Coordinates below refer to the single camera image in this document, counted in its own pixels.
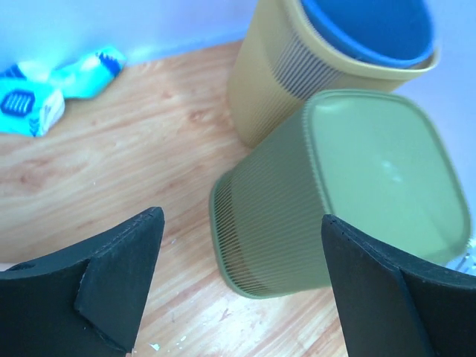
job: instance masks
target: blue pattern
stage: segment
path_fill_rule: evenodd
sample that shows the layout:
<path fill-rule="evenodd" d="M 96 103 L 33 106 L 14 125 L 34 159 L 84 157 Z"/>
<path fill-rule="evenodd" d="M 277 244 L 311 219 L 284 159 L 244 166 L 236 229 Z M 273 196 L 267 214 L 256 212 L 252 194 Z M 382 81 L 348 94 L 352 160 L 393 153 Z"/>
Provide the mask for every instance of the blue pattern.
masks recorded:
<path fill-rule="evenodd" d="M 38 133 L 39 133 L 39 118 L 38 117 L 30 118 L 29 124 L 30 124 L 30 134 L 33 137 L 38 136 Z"/>
<path fill-rule="evenodd" d="M 26 80 L 27 77 L 22 73 L 18 65 L 12 65 L 6 71 L 0 72 L 0 78 L 21 78 Z"/>
<path fill-rule="evenodd" d="M 0 104 L 0 110 L 6 115 L 24 118 L 33 110 L 35 94 L 32 91 L 15 90 L 7 93 Z"/>
<path fill-rule="evenodd" d="M 104 54 L 103 52 L 96 54 L 96 56 L 99 58 L 103 66 L 111 72 L 113 77 L 117 77 L 120 71 L 122 71 L 122 65 L 114 57 Z"/>

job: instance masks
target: green trash can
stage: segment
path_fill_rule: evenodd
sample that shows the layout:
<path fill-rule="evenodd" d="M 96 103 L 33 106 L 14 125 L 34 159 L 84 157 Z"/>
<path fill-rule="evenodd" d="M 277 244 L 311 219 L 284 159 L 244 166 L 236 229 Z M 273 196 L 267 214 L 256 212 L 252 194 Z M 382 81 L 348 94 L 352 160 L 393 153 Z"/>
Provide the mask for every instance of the green trash can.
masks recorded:
<path fill-rule="evenodd" d="M 461 254 L 471 235 L 466 200 L 427 115 L 380 91 L 316 94 L 218 180 L 210 220 L 228 285 L 249 298 L 330 286 L 327 213 L 439 264 Z"/>

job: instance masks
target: plastic bin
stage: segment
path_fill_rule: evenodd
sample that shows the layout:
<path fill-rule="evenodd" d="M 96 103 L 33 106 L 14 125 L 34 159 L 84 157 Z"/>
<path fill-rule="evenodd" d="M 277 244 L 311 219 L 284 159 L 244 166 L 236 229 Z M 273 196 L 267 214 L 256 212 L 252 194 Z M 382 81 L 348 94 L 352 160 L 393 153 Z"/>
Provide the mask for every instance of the plastic bin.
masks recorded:
<path fill-rule="evenodd" d="M 408 68 L 433 53 L 433 20 L 424 0 L 301 1 L 316 31 L 349 57 Z"/>
<path fill-rule="evenodd" d="M 242 141 L 255 147 L 318 91 L 393 91 L 438 60 L 438 50 L 410 69 L 354 60 L 322 39 L 300 0 L 260 0 L 228 82 L 231 117 Z"/>
<path fill-rule="evenodd" d="M 250 298 L 328 286 L 328 213 L 438 264 L 461 254 L 471 234 L 430 120 L 381 91 L 316 94 L 218 180 L 210 218 L 222 275 Z"/>

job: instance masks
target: wooden floor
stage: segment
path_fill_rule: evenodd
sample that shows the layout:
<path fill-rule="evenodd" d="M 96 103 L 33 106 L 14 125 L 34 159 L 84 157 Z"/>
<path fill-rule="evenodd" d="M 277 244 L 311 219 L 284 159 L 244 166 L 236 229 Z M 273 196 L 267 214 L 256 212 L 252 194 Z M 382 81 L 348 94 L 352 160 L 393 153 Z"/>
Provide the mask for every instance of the wooden floor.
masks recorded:
<path fill-rule="evenodd" d="M 162 206 L 166 231 L 134 357 L 346 356 L 330 289 L 249 300 L 219 275 L 208 195 L 248 152 L 225 97 L 238 50 L 128 68 L 97 99 L 67 103 L 44 138 L 0 135 L 0 262 Z"/>

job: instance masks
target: yellow trash can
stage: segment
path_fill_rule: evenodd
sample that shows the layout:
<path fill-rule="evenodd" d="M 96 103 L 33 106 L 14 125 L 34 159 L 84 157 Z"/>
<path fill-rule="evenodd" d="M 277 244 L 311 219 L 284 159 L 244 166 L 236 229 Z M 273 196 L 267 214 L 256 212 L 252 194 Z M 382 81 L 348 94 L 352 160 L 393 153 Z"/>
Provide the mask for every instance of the yellow trash can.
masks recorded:
<path fill-rule="evenodd" d="M 260 0 L 228 82 L 231 116 L 242 141 L 255 147 L 318 91 L 393 91 L 438 60 L 438 50 L 414 68 L 354 60 L 315 31 L 300 0 Z"/>

